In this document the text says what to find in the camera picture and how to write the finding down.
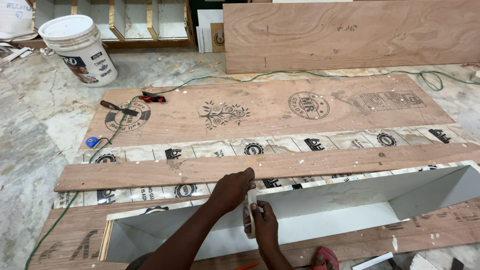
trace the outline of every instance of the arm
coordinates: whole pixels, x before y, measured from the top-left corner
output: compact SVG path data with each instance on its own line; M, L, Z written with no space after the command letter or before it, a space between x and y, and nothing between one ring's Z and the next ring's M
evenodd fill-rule
M278 246L278 222L269 203L258 201L258 205L252 203L253 221L255 222L255 236L258 243L258 251L269 270L293 270L292 265L283 256ZM243 223L250 223L250 217L246 217ZM251 227L245 228L249 233Z
M145 261L139 270L188 270L213 225L245 199L256 187L255 172L225 175L218 180L212 195L165 243Z

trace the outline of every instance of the white bucket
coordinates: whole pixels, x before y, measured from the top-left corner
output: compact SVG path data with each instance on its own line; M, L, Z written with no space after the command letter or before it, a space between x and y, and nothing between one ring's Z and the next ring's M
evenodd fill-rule
M100 31L84 15L69 15L44 23L38 33L87 87L107 85L118 72L102 46Z

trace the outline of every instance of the plywood sheet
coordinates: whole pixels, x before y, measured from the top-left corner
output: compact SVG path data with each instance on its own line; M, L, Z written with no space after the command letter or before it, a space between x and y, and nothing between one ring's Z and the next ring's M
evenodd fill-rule
M148 88L150 92L172 87ZM127 106L145 89L107 90ZM135 99L115 147L454 123L407 75L185 86L166 103ZM100 106L89 137L111 137L123 114ZM82 143L80 149L88 148Z
M40 245L29 269L87 270L95 265L94 269L124 270L126 264L97 261L107 215L181 200L185 199L69 209ZM378 256L388 251L407 252L474 243L480 241L479 207L480 200L474 199L414 217L406 222L281 245L280 248L289 262L298 267L309 265L320 246L331 248L339 260L346 260ZM39 238L43 237L62 211L63 209L53 209L50 212ZM397 241L397 247L392 245L394 239ZM192 269L235 269L253 262L260 262L258 269L266 269L257 250L197 261Z
M225 4L227 73L480 61L477 0Z
M480 163L474 143L415 145L329 151L74 164L65 166L54 191L169 184L214 183L225 174L255 170L255 179L389 171L459 160Z

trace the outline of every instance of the stone floor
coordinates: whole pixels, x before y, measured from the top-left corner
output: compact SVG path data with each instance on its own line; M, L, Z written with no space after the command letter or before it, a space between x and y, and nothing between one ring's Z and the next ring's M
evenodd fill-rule
M119 71L106 87L87 88L57 55L17 58L0 73L0 268L21 269L32 251L54 199L53 185L63 167L72 162L107 89L143 86L178 86L192 78L226 76L223 53L200 54L196 48L123 49L110 52ZM321 74L367 75L406 70L443 71L463 80L474 67L460 64L321 71ZM252 74L233 77L247 79ZM444 89L433 91L411 76L464 129L480 136L480 86L444 79ZM274 74L259 81L315 79L307 74ZM206 79L193 84L232 83ZM443 248L471 269L480 269L480 245ZM408 269L412 254L395 256ZM346 261L351 269L362 260ZM376 269L391 269L388 263Z

